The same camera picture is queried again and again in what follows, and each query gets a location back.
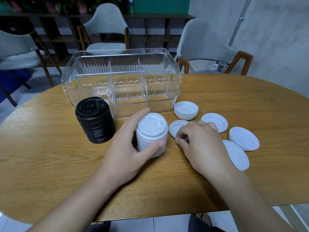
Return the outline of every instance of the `chair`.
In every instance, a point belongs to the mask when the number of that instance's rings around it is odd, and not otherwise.
[[[213,74],[221,73],[227,66],[224,73],[230,73],[240,58],[245,59],[241,75],[247,75],[253,55],[244,51],[236,51],[226,46],[218,37],[210,23],[205,19],[191,19],[185,25],[180,42],[177,48],[176,61],[184,73],[189,73],[191,60],[211,60],[219,64],[217,70],[201,70],[193,73]]]
[[[34,42],[34,38],[38,40],[44,51],[38,49]],[[53,87],[54,83],[43,60],[46,54],[55,64],[60,75],[62,75],[62,71],[36,31],[27,35],[13,35],[0,30],[0,70],[10,70],[17,79],[20,80],[13,70],[37,67],[41,64],[51,87]],[[27,83],[23,82],[23,84],[28,89],[31,89]],[[11,104],[16,107],[16,102],[2,85],[0,85],[0,89]]]
[[[129,29],[119,8],[112,3],[101,4],[95,10],[91,20],[78,26],[79,38],[81,39],[83,50],[112,50],[129,49]],[[89,35],[102,33],[118,33],[125,35],[125,43],[91,43]],[[83,34],[86,36],[89,46],[86,49]]]

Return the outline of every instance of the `white round lid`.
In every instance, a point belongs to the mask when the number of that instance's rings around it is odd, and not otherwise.
[[[158,113],[149,113],[137,125],[136,132],[145,138],[157,138],[167,132],[168,123]]]
[[[249,130],[241,127],[233,127],[229,132],[230,140],[239,145],[245,151],[254,151],[259,148],[257,137]]]
[[[228,127],[227,120],[223,116],[216,113],[207,113],[203,115],[201,121],[205,123],[213,122],[216,125],[219,133],[224,132]]]
[[[235,167],[237,167],[240,171],[244,171],[249,168],[249,159],[245,152],[238,145],[231,141],[222,141]]]
[[[178,130],[180,129],[180,127],[186,125],[187,123],[188,121],[185,121],[185,120],[176,120],[170,123],[168,130],[170,134],[173,136],[173,138],[179,139],[178,137],[176,137],[176,134]]]
[[[194,114],[198,112],[198,106],[193,102],[181,101],[175,104],[174,110],[180,114]]]

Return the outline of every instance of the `black coffee cup lid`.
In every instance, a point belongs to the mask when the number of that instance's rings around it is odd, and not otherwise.
[[[108,107],[106,101],[99,97],[85,98],[76,106],[76,113],[80,117],[91,118],[104,113]]]

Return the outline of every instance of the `oval wooden table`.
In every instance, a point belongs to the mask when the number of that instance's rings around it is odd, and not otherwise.
[[[251,182],[272,205],[309,202],[309,99],[256,78],[182,75],[177,101],[199,106],[195,121],[219,113],[252,131],[260,148],[246,152]],[[168,124],[173,112],[162,113]],[[119,129],[127,118],[115,120]],[[0,211],[33,223],[93,174],[109,147],[89,142],[62,85],[15,110],[0,128]],[[96,220],[227,210],[169,134],[163,155],[119,189]]]

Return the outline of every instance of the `metal pipe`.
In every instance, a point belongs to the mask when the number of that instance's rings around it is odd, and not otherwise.
[[[239,20],[238,20],[238,23],[237,23],[236,28],[235,28],[235,30],[234,30],[234,33],[233,33],[233,35],[232,35],[231,41],[230,41],[230,43],[229,43],[229,46],[232,46],[232,44],[233,44],[233,42],[234,42],[234,40],[235,40],[236,34],[237,34],[238,30],[239,30],[240,24],[241,24],[241,22],[245,19],[245,14],[246,14],[246,11],[247,11],[247,9],[248,9],[248,6],[249,6],[250,1],[251,1],[251,0],[247,0],[247,1],[246,1],[245,7],[243,8],[243,11],[242,11],[242,13],[241,13],[241,15],[240,15],[240,18],[239,18]]]

